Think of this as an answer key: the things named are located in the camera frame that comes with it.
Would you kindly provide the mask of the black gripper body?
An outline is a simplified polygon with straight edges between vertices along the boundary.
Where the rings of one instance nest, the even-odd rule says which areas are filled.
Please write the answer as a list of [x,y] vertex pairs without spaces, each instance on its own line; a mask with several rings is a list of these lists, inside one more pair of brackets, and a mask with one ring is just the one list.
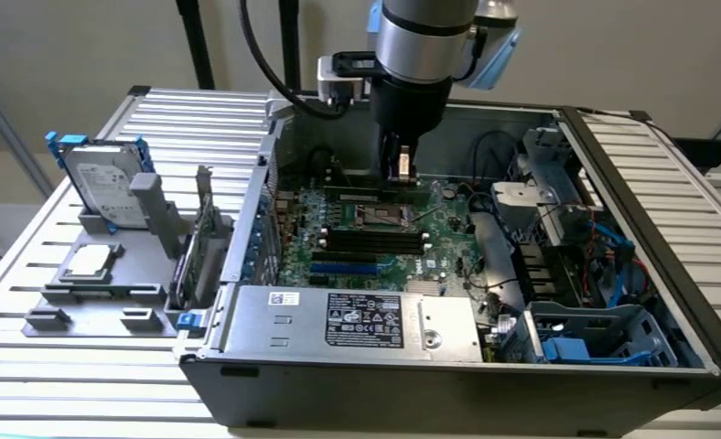
[[451,88],[451,77],[430,84],[374,79],[370,106],[382,131],[402,143],[415,143],[441,123]]

